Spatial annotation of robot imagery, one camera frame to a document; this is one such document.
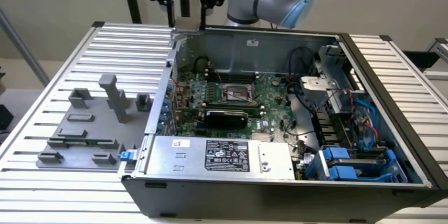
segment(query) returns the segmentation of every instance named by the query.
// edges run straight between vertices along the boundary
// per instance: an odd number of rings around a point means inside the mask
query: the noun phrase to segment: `aluminum extrusion table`
[[[106,23],[103,27],[90,29],[0,146],[0,223],[198,223],[194,220],[149,219],[141,214],[115,172],[43,170],[35,165],[38,153],[45,150],[47,138],[54,135],[71,105],[67,98],[74,88],[89,88],[93,96],[106,97],[98,80],[103,73],[115,73],[118,88],[125,89],[130,97],[139,92],[154,97],[170,39],[171,29],[163,26]],[[438,136],[419,124],[427,110],[446,109],[439,103],[441,94],[425,75],[415,72],[393,42],[381,40],[379,36],[353,35],[353,39],[448,174],[448,115],[441,116],[431,126],[442,126]],[[395,76],[387,74],[391,67]],[[426,209],[403,209],[379,223],[447,222],[448,199]]]

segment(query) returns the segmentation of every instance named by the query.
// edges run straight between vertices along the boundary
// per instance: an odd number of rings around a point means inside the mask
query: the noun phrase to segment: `capacitor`
[[[165,127],[165,125],[159,123],[158,128],[157,128],[158,133],[161,133],[163,131],[163,127]]]
[[[279,82],[278,80],[274,80],[274,81],[271,82],[271,84],[273,84],[273,86],[275,86],[275,87],[279,87],[279,86],[281,86],[281,82]]]
[[[174,91],[174,86],[171,84],[169,84],[169,86],[167,86],[167,94],[170,94],[171,91]]]
[[[167,112],[169,112],[169,108],[163,106],[161,109],[161,114],[167,114]]]
[[[167,116],[161,115],[161,116],[159,116],[159,122],[161,122],[161,123],[165,123],[166,121],[167,121]]]
[[[163,99],[162,105],[167,106],[170,104],[170,100],[167,98]]]

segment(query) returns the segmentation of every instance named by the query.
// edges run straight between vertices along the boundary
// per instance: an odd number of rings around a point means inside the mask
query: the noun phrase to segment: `white wall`
[[[127,0],[0,0],[0,5],[39,59],[66,59],[95,20],[131,22]],[[139,5],[146,23],[167,23],[155,2]],[[217,8],[209,24],[222,24],[226,13],[227,5]],[[435,37],[448,37],[447,17],[447,0],[317,0],[299,29],[387,34],[403,49],[423,50]],[[21,57],[3,33],[0,57]]]

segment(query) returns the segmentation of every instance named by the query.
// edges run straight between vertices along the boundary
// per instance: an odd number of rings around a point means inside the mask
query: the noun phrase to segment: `black cable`
[[[318,151],[315,150],[315,149],[313,149],[309,145],[306,146],[306,149],[305,149],[305,151],[307,152],[307,149],[310,149],[311,151],[311,154],[317,154],[318,153]]]
[[[287,125],[287,133],[290,134],[290,135],[293,135],[293,136],[303,136],[303,135],[307,135],[307,134],[310,134],[310,133],[315,133],[315,131],[309,131],[309,132],[306,132],[306,133],[301,133],[301,134],[293,134],[291,132],[290,132],[290,126],[293,125],[293,121],[289,123],[289,125]]]
[[[305,46],[297,47],[297,48],[290,52],[290,54],[289,54],[289,58],[290,58],[289,77],[291,76],[291,65],[293,65],[291,60],[293,60],[293,55],[295,54],[295,52],[297,52],[299,49],[307,50],[307,51],[310,52],[310,54],[311,54],[311,56],[313,56],[313,60],[314,60],[314,62],[315,62],[315,53],[314,53],[314,51],[313,51],[309,47],[305,47]]]
[[[195,60],[195,63],[194,63],[194,69],[193,69],[193,72],[195,73],[197,72],[197,65],[198,65],[198,61],[201,59],[207,59],[207,61],[210,61],[211,59],[207,57],[207,56],[199,56]]]
[[[309,112],[311,113],[311,115],[314,115],[314,114],[315,114],[315,111],[309,107],[309,105],[307,105],[307,104],[303,102],[303,100],[301,99],[301,96],[299,96],[299,93],[298,93],[298,89],[297,89],[297,85],[294,85],[293,88],[294,88],[294,92],[295,92],[294,94],[297,95],[297,98],[298,98],[298,100],[299,100],[302,106],[305,106],[305,108],[309,110]]]

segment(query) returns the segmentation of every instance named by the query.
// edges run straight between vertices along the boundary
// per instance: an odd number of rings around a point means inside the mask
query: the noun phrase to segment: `warning label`
[[[206,169],[225,172],[250,172],[247,142],[207,140]]]

